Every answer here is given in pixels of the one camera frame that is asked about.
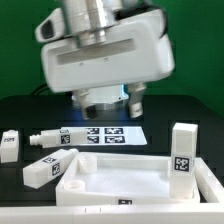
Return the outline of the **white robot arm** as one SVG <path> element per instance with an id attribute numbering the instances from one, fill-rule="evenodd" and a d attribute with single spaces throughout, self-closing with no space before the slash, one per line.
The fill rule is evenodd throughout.
<path id="1" fill-rule="evenodd" d="M 174 69 L 165 10 L 135 0 L 58 2 L 35 30 L 49 88 L 71 91 L 86 119 L 124 100 L 141 116 L 146 84 Z"/>

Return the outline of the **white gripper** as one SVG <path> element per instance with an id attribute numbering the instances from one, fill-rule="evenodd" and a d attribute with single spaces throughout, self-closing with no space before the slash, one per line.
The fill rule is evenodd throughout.
<path id="1" fill-rule="evenodd" d="M 129 113 L 137 118 L 143 114 L 144 82 L 164 79 L 174 69 L 164 29 L 157 9 L 121 20 L 102 44 L 79 48 L 72 38 L 49 43 L 41 51 L 46 82 L 54 92 L 74 91 L 85 120 L 97 116 L 88 89 L 129 84 Z"/>

